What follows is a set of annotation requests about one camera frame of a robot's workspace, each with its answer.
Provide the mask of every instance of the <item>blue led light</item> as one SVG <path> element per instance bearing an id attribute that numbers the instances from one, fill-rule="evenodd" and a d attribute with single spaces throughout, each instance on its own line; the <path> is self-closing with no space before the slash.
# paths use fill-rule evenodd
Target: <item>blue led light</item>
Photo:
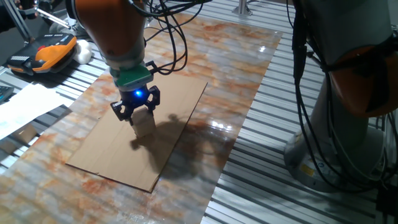
<path id="1" fill-rule="evenodd" d="M 136 96 L 138 96 L 138 97 L 141 97 L 141 96 L 142 96 L 142 92 L 139 91 L 139 90 L 137 90 L 137 91 L 135 92 L 135 94 L 136 94 Z"/>

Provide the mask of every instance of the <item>reflective surface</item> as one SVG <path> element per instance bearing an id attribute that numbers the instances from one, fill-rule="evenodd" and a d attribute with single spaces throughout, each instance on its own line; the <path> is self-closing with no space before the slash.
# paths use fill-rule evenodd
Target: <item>reflective surface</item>
<path id="1" fill-rule="evenodd" d="M 281 33 L 202 18 L 183 30 L 188 65 L 176 73 L 208 86 L 154 191 L 65 165 L 118 97 L 105 74 L 0 178 L 0 223 L 200 222 Z M 147 29 L 146 37 L 155 31 Z M 147 43 L 146 61 L 162 65 L 171 59 L 168 34 Z"/>

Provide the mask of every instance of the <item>cardboard sheet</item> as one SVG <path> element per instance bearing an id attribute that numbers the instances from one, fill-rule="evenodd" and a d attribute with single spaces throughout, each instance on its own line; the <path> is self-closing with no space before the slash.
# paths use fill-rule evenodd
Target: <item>cardboard sheet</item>
<path id="1" fill-rule="evenodd" d="M 109 110 L 67 164 L 152 191 L 175 143 L 200 99 L 206 82 L 179 75 L 155 75 L 160 105 L 154 111 L 156 130 L 137 138 L 128 122 Z"/>

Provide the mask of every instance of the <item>white paper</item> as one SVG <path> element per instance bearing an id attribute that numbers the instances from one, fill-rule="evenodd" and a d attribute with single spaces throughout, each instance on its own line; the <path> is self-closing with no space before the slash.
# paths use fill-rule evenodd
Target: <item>white paper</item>
<path id="1" fill-rule="evenodd" d="M 0 139 L 60 105 L 62 99 L 54 90 L 39 84 L 27 85 L 8 103 L 0 105 Z"/>

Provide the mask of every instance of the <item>metal grating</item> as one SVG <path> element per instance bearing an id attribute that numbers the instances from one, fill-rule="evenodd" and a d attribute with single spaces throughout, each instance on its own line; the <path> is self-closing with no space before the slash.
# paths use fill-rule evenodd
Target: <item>metal grating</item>
<path id="1" fill-rule="evenodd" d="M 218 181 L 202 223 L 382 223 L 382 214 L 375 211 L 375 192 L 362 195 L 323 194 L 307 189 L 291 178 L 284 167 L 283 148 L 299 130 L 293 86 L 292 28 L 287 20 L 286 5 L 261 1 L 249 7 L 253 16 L 232 14 L 238 0 L 215 0 L 205 4 L 201 16 L 263 27 L 284 32 L 252 103 L 238 139 Z M 194 13 L 194 7 L 188 12 Z M 289 6 L 291 18 L 294 7 Z M 98 49 L 88 65 L 73 63 L 43 82 L 63 97 L 60 106 L 33 121 L 42 133 L 67 110 L 106 69 Z M 320 85 L 322 71 L 312 62 L 302 80 L 303 99 L 311 113 Z M 13 86 L 15 93 L 31 80 L 0 67 L 0 85 Z M 29 144 L 21 144 L 12 155 L 1 154 L 0 173 L 21 156 Z"/>

